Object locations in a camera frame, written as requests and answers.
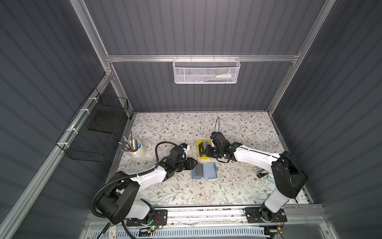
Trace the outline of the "black VIP credit card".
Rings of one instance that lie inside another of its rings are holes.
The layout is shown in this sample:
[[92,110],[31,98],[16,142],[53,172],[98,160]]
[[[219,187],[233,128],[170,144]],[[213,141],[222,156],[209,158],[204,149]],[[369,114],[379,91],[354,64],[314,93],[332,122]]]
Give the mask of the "black VIP credit card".
[[203,178],[203,176],[204,176],[204,166],[202,164],[196,165],[194,170],[195,170],[195,177]]

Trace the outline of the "blue leather card holder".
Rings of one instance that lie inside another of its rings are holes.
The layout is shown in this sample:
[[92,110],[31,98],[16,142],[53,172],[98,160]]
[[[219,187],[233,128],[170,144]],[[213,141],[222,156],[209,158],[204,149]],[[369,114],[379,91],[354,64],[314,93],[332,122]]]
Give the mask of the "blue leather card holder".
[[213,163],[198,163],[204,166],[204,176],[203,178],[195,177],[195,170],[192,170],[192,178],[193,179],[217,179],[217,166]]

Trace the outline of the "yellow plastic card tray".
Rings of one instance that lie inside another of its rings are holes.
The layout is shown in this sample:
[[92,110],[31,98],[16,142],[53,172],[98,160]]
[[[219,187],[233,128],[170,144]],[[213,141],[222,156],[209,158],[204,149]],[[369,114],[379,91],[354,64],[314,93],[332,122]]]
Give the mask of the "yellow plastic card tray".
[[198,156],[200,159],[211,159],[209,156],[209,148],[212,146],[211,140],[206,139],[206,140],[198,140],[197,141],[198,145]]

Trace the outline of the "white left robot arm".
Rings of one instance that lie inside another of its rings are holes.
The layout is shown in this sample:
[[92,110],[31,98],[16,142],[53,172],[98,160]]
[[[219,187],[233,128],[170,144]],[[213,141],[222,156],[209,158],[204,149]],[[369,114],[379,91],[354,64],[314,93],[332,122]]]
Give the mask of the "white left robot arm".
[[193,170],[198,164],[197,160],[188,157],[188,144],[172,145],[170,154],[161,160],[158,152],[155,152],[154,168],[134,175],[117,172],[94,195],[90,205],[91,213],[99,218],[107,218],[114,225],[122,223],[125,219],[139,220],[143,225],[151,224],[155,208],[144,199],[138,200],[138,193],[170,179],[175,173]]

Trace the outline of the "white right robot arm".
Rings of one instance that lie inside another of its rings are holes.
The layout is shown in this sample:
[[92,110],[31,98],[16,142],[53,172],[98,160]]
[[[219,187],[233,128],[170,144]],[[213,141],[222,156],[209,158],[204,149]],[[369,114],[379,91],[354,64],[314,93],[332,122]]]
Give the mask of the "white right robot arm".
[[208,148],[208,157],[248,163],[273,175],[276,188],[259,209],[265,222],[271,222],[289,199],[298,195],[308,180],[308,174],[288,151],[281,154],[269,153],[238,142],[230,143],[223,133],[215,131],[210,139],[212,146]]

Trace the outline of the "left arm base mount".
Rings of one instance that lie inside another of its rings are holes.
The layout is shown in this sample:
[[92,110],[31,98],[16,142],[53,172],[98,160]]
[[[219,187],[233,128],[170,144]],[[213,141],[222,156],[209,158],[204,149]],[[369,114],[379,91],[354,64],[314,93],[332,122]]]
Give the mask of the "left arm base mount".
[[128,227],[148,227],[148,226],[165,226],[167,225],[168,210],[155,209],[151,210],[149,214],[142,220],[140,219],[127,219],[126,225]]

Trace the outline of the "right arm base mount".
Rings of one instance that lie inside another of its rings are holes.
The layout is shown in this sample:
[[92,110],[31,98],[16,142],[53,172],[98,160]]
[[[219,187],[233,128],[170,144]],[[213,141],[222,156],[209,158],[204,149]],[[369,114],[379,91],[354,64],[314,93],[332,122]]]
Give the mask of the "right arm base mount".
[[287,222],[286,214],[283,208],[278,212],[273,213],[266,207],[246,207],[243,213],[247,218],[248,223],[281,223]]

